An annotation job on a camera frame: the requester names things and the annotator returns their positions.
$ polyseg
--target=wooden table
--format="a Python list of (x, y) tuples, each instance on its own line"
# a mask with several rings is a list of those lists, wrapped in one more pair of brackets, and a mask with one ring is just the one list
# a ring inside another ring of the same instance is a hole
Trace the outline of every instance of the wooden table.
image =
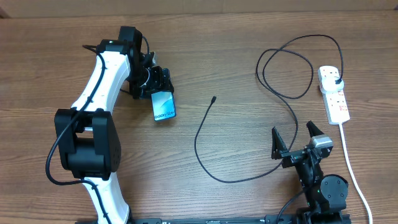
[[(95, 56), (81, 45), (116, 39), (120, 26), (136, 26), (158, 53), (159, 64), (170, 69), (178, 113), (155, 123), (150, 101), (119, 94), (113, 115), (123, 149), (118, 177), (136, 218), (277, 213), (300, 190), (294, 168), (222, 184), (200, 167), (193, 140), (216, 95), (198, 139), (204, 165), (224, 180), (273, 168), (279, 161), (271, 159), (272, 127), (289, 143), (295, 126), (283, 103), (257, 81), (257, 59), (263, 50), (294, 37), (328, 34), (340, 43), (345, 59), (351, 120), (344, 127), (356, 178), (375, 223), (397, 223), (397, 24), (396, 11), (1, 19), (0, 223), (73, 223), (96, 217), (85, 188), (51, 184), (44, 165), (55, 140), (56, 110), (78, 98), (92, 73)], [(340, 67), (338, 51), (326, 38), (302, 39), (289, 49), (308, 57), (315, 70)], [(310, 79), (306, 62), (283, 53), (266, 71), (270, 84), (287, 95), (302, 93)], [(349, 181), (344, 212), (353, 223), (367, 223), (338, 127), (327, 122), (316, 71), (310, 91), (289, 103), (300, 125), (293, 149), (308, 143), (309, 120), (329, 134), (335, 147), (322, 169)], [(58, 180), (72, 179), (57, 152), (51, 170)], [(302, 206), (300, 197), (286, 213)]]

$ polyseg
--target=white power strip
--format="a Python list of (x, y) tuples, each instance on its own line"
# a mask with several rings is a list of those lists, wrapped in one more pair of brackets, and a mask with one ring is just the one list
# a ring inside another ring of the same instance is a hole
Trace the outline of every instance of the white power strip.
[(343, 151), (349, 174), (351, 175), (354, 186), (366, 207), (366, 211), (368, 211), (369, 224), (373, 224), (372, 211), (364, 195), (362, 194), (361, 189), (359, 189), (353, 169), (349, 163), (346, 139), (343, 131), (343, 123), (349, 120), (349, 113), (347, 101), (343, 92), (344, 83), (343, 81), (340, 84), (335, 83), (335, 80), (339, 77), (338, 69), (336, 67), (322, 66), (318, 70), (320, 89), (322, 92), (323, 101), (325, 102), (326, 115), (328, 116), (329, 124), (338, 124), (340, 128), (341, 142), (343, 143)]

